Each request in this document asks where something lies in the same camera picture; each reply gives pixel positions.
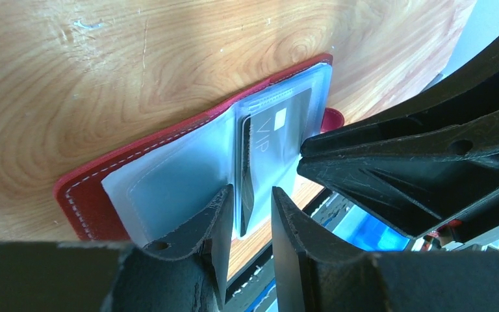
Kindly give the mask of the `red leather card holder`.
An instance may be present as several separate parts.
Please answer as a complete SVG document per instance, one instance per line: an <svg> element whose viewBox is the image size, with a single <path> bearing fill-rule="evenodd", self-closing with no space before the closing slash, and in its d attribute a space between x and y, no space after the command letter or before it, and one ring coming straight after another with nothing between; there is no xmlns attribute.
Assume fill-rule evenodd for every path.
<svg viewBox="0 0 499 312"><path fill-rule="evenodd" d="M326 106L332 63L328 53L310 58L209 110L95 159L61 177L54 187L55 199L80 239L130 240L143 246L173 231L222 187L232 185L231 234L243 239L237 229L241 119L271 103L274 95L312 88L309 116L315 132L307 138L338 129L343 115Z"/></svg>

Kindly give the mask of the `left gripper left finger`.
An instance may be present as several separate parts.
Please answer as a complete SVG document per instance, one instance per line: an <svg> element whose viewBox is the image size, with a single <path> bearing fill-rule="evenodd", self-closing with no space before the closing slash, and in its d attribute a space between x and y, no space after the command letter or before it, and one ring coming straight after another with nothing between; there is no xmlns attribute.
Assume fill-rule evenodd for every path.
<svg viewBox="0 0 499 312"><path fill-rule="evenodd" d="M234 190L139 247L120 241L0 242L0 311L220 311Z"/></svg>

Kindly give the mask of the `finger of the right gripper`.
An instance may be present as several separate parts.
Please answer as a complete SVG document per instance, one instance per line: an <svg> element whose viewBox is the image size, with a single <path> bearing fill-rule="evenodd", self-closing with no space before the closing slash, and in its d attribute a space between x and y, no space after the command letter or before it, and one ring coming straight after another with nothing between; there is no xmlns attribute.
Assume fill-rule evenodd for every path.
<svg viewBox="0 0 499 312"><path fill-rule="evenodd" d="M298 173L416 238L458 220L462 239L499 227L499 109L438 129L407 118L308 139Z"/></svg>
<svg viewBox="0 0 499 312"><path fill-rule="evenodd" d="M436 131L499 110L499 36L453 74L417 96L340 129L307 139L303 157Z"/></svg>

